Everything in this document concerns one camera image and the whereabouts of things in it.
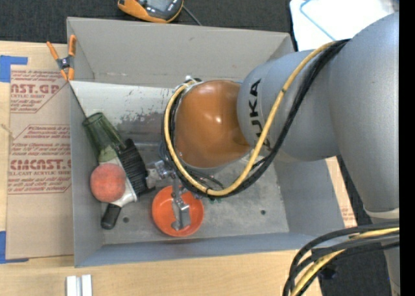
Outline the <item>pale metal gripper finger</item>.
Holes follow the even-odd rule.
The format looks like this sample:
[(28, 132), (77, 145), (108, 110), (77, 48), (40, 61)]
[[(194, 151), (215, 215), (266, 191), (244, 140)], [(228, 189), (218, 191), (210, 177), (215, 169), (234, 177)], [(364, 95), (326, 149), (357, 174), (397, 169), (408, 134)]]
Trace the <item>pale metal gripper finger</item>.
[(169, 174), (169, 170), (166, 168), (163, 160), (147, 164), (146, 170), (146, 182), (149, 189), (155, 188), (157, 183), (165, 179)]
[(181, 197), (172, 200), (172, 209), (174, 221), (171, 225), (174, 230), (182, 230), (191, 224), (190, 206)]

